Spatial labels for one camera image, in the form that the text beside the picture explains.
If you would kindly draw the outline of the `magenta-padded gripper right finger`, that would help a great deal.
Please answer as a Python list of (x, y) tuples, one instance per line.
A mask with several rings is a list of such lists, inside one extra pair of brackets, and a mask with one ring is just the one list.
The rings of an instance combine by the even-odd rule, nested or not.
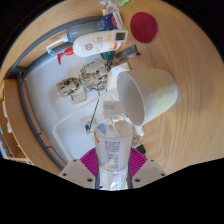
[(129, 189), (141, 188), (165, 176), (166, 171), (155, 159), (147, 159), (136, 149), (131, 149), (127, 174)]

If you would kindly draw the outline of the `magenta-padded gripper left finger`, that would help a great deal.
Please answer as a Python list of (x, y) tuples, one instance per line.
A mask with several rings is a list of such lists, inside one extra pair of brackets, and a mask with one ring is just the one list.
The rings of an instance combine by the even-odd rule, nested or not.
[(59, 176), (81, 187), (98, 189), (100, 174), (96, 149), (89, 150), (80, 159), (73, 158)]

